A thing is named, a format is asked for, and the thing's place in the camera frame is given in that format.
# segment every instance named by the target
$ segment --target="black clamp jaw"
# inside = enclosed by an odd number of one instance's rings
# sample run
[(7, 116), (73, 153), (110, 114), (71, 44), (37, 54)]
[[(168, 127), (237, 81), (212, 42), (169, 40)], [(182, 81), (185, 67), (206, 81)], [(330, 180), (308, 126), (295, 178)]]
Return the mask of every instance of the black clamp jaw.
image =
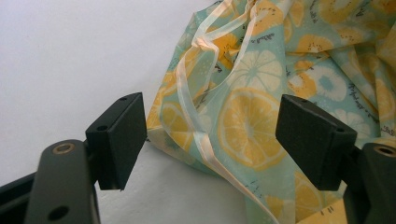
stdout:
[(344, 194), (349, 224), (396, 223), (396, 149), (355, 147), (357, 133), (315, 104), (283, 95), (276, 138), (319, 190)]
[(147, 138), (142, 93), (117, 100), (86, 136), (47, 147), (35, 174), (0, 188), (0, 223), (100, 223), (93, 184), (125, 188)]

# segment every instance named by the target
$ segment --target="lemon print fabric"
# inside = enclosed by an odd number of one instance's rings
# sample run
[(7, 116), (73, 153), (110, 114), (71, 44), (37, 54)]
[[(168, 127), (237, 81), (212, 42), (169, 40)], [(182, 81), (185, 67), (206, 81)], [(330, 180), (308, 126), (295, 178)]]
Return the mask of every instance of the lemon print fabric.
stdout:
[(315, 223), (346, 185), (317, 190), (276, 141), (280, 99), (327, 111), (358, 133), (358, 148), (396, 147), (395, 8), (223, 0), (195, 12), (152, 99), (148, 140), (240, 190), (249, 224)]

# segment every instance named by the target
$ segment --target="white surface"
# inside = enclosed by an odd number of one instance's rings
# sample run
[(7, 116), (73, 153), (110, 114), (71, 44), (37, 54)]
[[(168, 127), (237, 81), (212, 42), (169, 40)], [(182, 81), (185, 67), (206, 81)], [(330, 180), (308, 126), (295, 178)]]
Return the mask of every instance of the white surface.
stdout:
[[(214, 0), (0, 1), (0, 186), (52, 143), (84, 140), (115, 100), (146, 113), (194, 11)], [(243, 196), (145, 144), (123, 192), (99, 192), (103, 223), (246, 223)]]

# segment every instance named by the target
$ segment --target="white backdrop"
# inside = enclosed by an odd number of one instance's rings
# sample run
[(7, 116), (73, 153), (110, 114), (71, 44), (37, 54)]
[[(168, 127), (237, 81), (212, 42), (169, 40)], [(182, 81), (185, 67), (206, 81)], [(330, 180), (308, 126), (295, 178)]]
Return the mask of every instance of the white backdrop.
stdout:
[[(142, 91), (147, 115), (192, 13), (214, 2), (0, 1), (0, 186), (123, 95)], [(247, 223), (231, 185), (150, 144), (125, 191), (98, 193), (103, 223)]]

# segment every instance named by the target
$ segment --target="fabric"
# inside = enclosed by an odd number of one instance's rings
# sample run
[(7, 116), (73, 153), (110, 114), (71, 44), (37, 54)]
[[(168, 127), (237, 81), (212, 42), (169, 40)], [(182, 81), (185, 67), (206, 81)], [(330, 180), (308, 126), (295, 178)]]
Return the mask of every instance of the fabric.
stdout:
[(357, 147), (396, 147), (395, 20), (396, 1), (218, 1), (179, 40), (148, 139), (243, 192), (251, 224), (310, 217), (345, 186), (316, 190), (276, 141), (281, 95), (343, 121)]

